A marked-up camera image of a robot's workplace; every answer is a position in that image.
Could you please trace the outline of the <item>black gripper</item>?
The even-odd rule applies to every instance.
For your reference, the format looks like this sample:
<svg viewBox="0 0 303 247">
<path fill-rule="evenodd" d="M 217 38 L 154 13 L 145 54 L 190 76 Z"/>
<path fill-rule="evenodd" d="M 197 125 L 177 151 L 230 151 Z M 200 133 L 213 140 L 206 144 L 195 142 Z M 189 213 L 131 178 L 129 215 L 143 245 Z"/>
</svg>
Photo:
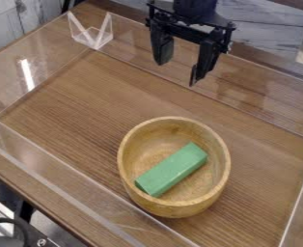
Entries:
<svg viewBox="0 0 303 247">
<path fill-rule="evenodd" d="M 173 37 L 200 46 L 189 86 L 213 70 L 221 52 L 229 51 L 236 24 L 216 12 L 217 0 L 147 0 L 145 25 L 150 31 L 153 59 L 163 65 L 173 54 Z"/>
</svg>

